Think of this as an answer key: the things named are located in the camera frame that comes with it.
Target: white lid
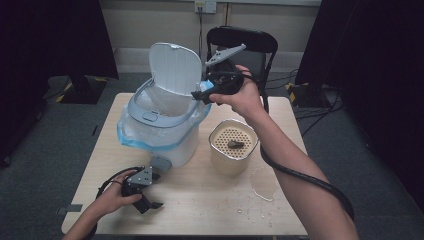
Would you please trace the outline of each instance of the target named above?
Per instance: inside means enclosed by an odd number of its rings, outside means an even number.
[[[155,43],[149,53],[155,84],[169,92],[191,96],[202,78],[202,63],[192,50],[172,44]]]

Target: person's left hand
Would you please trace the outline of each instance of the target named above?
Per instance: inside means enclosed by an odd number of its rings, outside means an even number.
[[[132,173],[134,173],[134,171],[130,170],[118,175],[113,180],[112,184],[91,204],[90,207],[94,208],[101,216],[104,216],[118,210],[122,206],[130,205],[140,200],[142,197],[141,194],[134,194],[128,197],[123,197],[121,195],[122,183],[125,178]]]

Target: wooden table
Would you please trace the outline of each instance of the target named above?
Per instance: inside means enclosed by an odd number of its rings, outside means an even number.
[[[94,200],[97,189],[116,172],[149,165],[150,155],[141,149],[119,143],[116,125],[122,107],[132,93],[115,98],[100,133],[72,204],[82,211]],[[288,99],[269,98],[270,114],[289,138],[306,152]],[[132,205],[103,217],[98,234],[116,235],[306,235],[306,231],[277,185],[272,168],[260,157],[259,144],[249,166],[238,177],[218,173],[210,162],[208,137],[225,119],[243,118],[227,105],[212,106],[200,124],[199,144],[193,157],[180,168],[161,172],[161,178],[144,190],[148,199],[163,202],[160,209],[140,214]],[[266,195],[272,201],[255,194]],[[62,225],[66,233],[81,212],[69,212]]]

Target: beige cylinder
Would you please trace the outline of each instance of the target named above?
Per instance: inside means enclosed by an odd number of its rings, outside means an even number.
[[[232,148],[228,143],[243,143]],[[249,156],[258,144],[255,131],[247,124],[234,119],[221,122],[209,136],[211,162],[215,169],[227,176],[237,176],[249,164]]]

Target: wall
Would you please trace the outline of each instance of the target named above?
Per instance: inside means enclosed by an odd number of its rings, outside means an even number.
[[[199,49],[200,20],[193,2],[101,1],[114,48],[148,50],[156,42],[171,42]],[[306,47],[318,6],[217,3],[216,14],[203,14],[202,56],[206,55],[206,33],[220,25],[262,30],[279,43],[273,69],[296,68]]]

